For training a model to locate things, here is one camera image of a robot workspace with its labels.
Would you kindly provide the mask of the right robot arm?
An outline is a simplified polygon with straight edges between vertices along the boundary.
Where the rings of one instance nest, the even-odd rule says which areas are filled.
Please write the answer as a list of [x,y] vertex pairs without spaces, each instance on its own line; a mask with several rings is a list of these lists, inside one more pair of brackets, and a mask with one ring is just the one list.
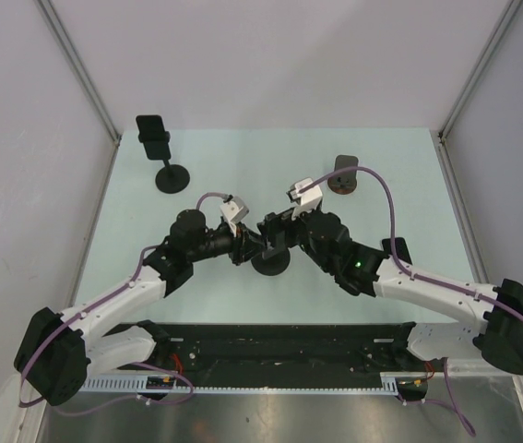
[[345,292],[400,300],[465,325],[482,359],[507,373],[523,375],[523,285],[445,280],[351,239],[340,218],[312,210],[270,213],[257,225],[269,251],[298,246]]

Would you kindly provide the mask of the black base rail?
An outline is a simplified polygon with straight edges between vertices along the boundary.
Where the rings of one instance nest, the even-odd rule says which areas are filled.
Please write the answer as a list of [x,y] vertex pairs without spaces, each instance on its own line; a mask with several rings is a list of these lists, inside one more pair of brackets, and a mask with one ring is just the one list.
[[409,352],[411,326],[157,323],[146,361],[181,369],[198,388],[372,387],[384,372],[441,372],[441,360]]

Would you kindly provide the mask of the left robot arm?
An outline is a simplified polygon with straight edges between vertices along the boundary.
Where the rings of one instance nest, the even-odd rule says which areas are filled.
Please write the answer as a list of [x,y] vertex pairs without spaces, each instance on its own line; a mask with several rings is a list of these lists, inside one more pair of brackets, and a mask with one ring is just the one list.
[[227,255],[235,265],[261,249],[257,234],[243,224],[249,209],[232,199],[220,205],[220,224],[207,226],[198,209],[180,212],[159,245],[145,247],[134,273],[119,287],[61,312],[45,307],[30,319],[14,367],[22,383],[39,396],[21,401],[29,408],[41,401],[58,406],[70,400],[90,373],[142,362],[157,369],[170,357],[170,347],[138,326],[124,334],[111,329],[138,309],[179,289],[194,274],[198,261]]

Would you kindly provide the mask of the right aluminium frame post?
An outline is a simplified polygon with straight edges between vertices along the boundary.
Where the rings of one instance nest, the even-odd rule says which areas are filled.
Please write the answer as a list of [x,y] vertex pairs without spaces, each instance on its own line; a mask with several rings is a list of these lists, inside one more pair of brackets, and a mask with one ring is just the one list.
[[482,81],[486,71],[490,68],[493,59],[497,56],[503,41],[517,20],[523,9],[523,0],[510,0],[506,3],[499,19],[482,47],[467,79],[454,100],[450,111],[437,131],[437,137],[445,143],[450,136],[457,120],[468,105],[470,98]]

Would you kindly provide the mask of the left aluminium frame post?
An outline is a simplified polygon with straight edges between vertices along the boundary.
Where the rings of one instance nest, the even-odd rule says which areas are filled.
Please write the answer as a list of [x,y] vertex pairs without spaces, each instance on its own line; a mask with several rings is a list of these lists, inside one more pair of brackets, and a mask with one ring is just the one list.
[[83,61],[70,32],[60,17],[54,2],[50,0],[35,0],[34,5],[38,8],[42,19],[53,35],[53,39],[61,50],[64,59],[69,65],[79,87],[89,101],[89,105],[96,114],[103,130],[107,134],[109,140],[115,147],[117,147],[122,135],[116,128],[113,118],[111,117],[111,114],[109,113],[105,102]]

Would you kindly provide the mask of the brown-based phone stand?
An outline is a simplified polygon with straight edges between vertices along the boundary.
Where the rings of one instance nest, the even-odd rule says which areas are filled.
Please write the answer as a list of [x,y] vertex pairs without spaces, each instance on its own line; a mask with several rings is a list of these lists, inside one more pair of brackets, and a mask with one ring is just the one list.
[[[357,167],[359,159],[356,156],[340,154],[335,159],[334,170]],[[357,187],[357,171],[347,171],[327,179],[328,188],[339,195],[346,196],[353,193]]]

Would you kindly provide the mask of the black phone stand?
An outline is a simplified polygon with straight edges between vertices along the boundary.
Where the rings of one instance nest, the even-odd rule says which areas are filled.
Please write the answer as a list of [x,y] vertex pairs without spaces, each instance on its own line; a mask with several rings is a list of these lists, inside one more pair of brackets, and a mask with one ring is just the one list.
[[289,250],[266,251],[252,258],[251,264],[254,270],[268,277],[275,277],[283,273],[291,263]]
[[161,133],[140,133],[138,140],[144,146],[149,160],[163,162],[163,167],[155,177],[155,185],[160,192],[177,194],[186,189],[190,174],[182,165],[171,164],[170,132],[163,130]]

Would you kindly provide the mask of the aluminium frame post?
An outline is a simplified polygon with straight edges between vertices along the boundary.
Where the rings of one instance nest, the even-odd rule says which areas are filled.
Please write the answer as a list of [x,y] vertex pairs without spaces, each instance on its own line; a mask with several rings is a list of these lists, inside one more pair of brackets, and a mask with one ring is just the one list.
[[89,105],[96,114],[103,130],[107,134],[109,140],[115,147],[117,147],[122,135],[116,128],[113,118],[111,117],[111,114],[109,113],[105,102],[83,61],[70,32],[60,17],[54,2],[50,0],[35,0],[34,5],[38,8],[42,19],[53,35],[53,39],[61,50],[64,59],[69,65],[79,87],[89,101]]
[[454,100],[450,111],[437,131],[437,137],[445,143],[450,136],[457,120],[468,105],[470,98],[482,81],[486,71],[490,68],[493,59],[497,56],[503,41],[517,20],[523,9],[523,0],[510,0],[506,3],[499,19],[482,47],[467,79]]

